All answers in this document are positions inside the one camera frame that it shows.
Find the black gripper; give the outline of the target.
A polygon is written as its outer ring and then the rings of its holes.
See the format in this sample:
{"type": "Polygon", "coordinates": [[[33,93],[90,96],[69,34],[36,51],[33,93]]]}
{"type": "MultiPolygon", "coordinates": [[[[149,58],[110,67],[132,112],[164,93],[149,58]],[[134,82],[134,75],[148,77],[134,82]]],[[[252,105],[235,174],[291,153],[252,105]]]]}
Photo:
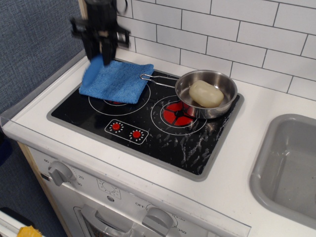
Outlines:
{"type": "Polygon", "coordinates": [[[102,45],[103,64],[108,65],[116,56],[117,44],[129,47],[129,34],[117,22],[117,15],[127,12],[118,10],[115,0],[85,0],[83,2],[85,17],[71,18],[72,34],[81,38],[88,59],[100,54],[100,40],[102,45]]]}

